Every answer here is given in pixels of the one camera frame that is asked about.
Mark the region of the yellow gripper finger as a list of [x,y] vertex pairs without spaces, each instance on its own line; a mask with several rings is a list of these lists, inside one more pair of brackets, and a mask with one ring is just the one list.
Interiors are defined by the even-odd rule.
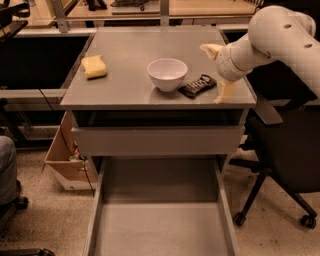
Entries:
[[223,48],[222,45],[218,44],[202,44],[200,49],[205,51],[209,59],[215,60],[218,52]]
[[215,104],[226,103],[234,94],[237,82],[221,80],[217,82],[218,96],[214,99]]

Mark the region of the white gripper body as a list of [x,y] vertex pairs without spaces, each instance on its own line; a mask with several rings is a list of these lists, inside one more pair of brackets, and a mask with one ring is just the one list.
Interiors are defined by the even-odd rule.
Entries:
[[237,81],[252,70],[252,49],[248,44],[223,46],[216,58],[218,74],[227,81]]

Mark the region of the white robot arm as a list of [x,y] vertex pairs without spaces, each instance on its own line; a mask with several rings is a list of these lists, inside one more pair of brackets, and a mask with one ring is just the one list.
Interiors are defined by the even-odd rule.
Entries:
[[248,24],[248,32],[225,46],[203,44],[200,49],[216,63],[220,76],[216,104],[228,100],[239,80],[254,68],[280,61],[320,96],[320,42],[316,24],[308,15],[281,6],[259,10]]

